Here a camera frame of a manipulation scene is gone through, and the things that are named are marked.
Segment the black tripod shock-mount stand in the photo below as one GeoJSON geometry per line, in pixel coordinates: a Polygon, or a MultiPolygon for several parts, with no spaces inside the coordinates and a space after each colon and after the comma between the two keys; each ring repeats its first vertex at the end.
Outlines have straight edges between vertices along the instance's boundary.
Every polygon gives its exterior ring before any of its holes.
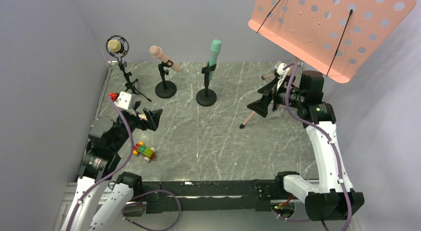
{"type": "Polygon", "coordinates": [[[123,76],[124,76],[124,78],[126,80],[126,83],[125,83],[126,90],[125,90],[125,92],[128,92],[130,90],[133,94],[141,95],[144,98],[146,98],[147,101],[152,102],[152,100],[150,98],[148,98],[147,96],[145,96],[143,93],[141,93],[136,88],[136,82],[138,82],[139,80],[136,78],[135,80],[131,81],[132,73],[126,71],[127,62],[123,60],[123,57],[127,55],[129,49],[130,49],[129,43],[128,43],[128,41],[123,36],[113,35],[113,36],[111,36],[111,37],[109,37],[107,39],[107,42],[106,42],[106,52],[111,57],[117,59],[118,67],[119,67],[120,71],[123,73],[123,76]],[[122,43],[123,48],[121,49],[121,51],[119,53],[110,52],[110,50],[108,49],[107,43],[111,39],[119,40],[122,43]]]}

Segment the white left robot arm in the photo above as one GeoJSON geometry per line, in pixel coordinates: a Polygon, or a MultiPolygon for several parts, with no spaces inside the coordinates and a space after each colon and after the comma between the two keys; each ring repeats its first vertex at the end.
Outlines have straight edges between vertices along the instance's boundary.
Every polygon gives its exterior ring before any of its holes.
{"type": "Polygon", "coordinates": [[[119,150],[130,142],[130,150],[138,152],[133,131],[155,131],[162,109],[138,111],[141,101],[126,92],[111,93],[108,99],[118,118],[93,121],[62,230],[105,231],[118,217],[130,222],[130,208],[151,214],[176,212],[178,219],[183,211],[270,210],[268,180],[145,182],[140,175],[124,172],[119,150]]]}

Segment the pink microphone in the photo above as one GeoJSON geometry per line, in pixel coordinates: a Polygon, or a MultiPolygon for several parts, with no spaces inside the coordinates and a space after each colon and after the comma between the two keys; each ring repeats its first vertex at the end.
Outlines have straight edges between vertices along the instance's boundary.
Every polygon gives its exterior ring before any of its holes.
{"type": "Polygon", "coordinates": [[[149,52],[154,58],[161,60],[163,63],[166,63],[170,66],[170,68],[176,72],[180,71],[180,66],[173,62],[162,50],[161,47],[153,45],[150,47],[149,52]]]}

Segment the black round-base mic stand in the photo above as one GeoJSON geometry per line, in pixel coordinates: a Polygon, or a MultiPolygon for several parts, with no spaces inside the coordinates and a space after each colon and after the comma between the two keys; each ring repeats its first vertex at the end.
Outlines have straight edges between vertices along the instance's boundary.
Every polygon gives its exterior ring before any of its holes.
{"type": "Polygon", "coordinates": [[[214,72],[216,69],[216,64],[210,66],[209,63],[205,67],[202,68],[201,73],[204,74],[204,89],[201,89],[196,94],[196,101],[198,105],[203,107],[209,107],[216,103],[217,95],[216,93],[209,89],[210,85],[210,75],[211,72],[214,72]]]}
{"type": "Polygon", "coordinates": [[[167,62],[161,62],[158,65],[158,70],[162,81],[156,85],[155,94],[160,98],[171,98],[176,94],[176,85],[173,82],[165,79],[165,76],[169,75],[169,70],[166,70],[165,68],[170,68],[172,65],[173,62],[171,60],[168,60],[167,62]]]}

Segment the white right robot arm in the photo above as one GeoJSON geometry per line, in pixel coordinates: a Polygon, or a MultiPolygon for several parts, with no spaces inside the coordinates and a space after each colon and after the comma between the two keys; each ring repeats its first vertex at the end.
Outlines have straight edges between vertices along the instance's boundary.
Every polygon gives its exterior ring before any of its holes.
{"type": "Polygon", "coordinates": [[[247,107],[262,117],[285,106],[302,123],[316,159],[319,181],[312,184],[296,171],[281,171],[275,177],[276,189],[297,198],[305,206],[311,221],[347,223],[364,204],[362,192],[356,192],[346,172],[337,139],[336,116],[331,104],[323,101],[324,78],[320,72],[304,71],[295,86],[295,77],[274,71],[274,79],[260,88],[261,99],[247,107]]]}

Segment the teal microphone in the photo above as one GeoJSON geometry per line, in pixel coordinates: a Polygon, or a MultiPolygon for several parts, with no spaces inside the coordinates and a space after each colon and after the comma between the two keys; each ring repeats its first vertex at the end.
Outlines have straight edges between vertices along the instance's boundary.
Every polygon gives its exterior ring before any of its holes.
{"type": "Polygon", "coordinates": [[[211,69],[209,74],[209,80],[211,81],[213,78],[213,73],[216,70],[217,65],[217,58],[219,56],[219,53],[221,51],[221,41],[219,39],[214,39],[210,46],[210,58],[208,61],[209,67],[211,69]]]}

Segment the cream yellow microphone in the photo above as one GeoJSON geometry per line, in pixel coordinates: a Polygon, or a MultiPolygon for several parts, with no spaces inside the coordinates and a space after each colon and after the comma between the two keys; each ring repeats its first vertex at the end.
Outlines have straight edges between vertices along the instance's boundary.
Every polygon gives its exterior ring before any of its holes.
{"type": "Polygon", "coordinates": [[[119,53],[123,48],[122,43],[119,40],[111,39],[107,43],[110,52],[119,53]]]}

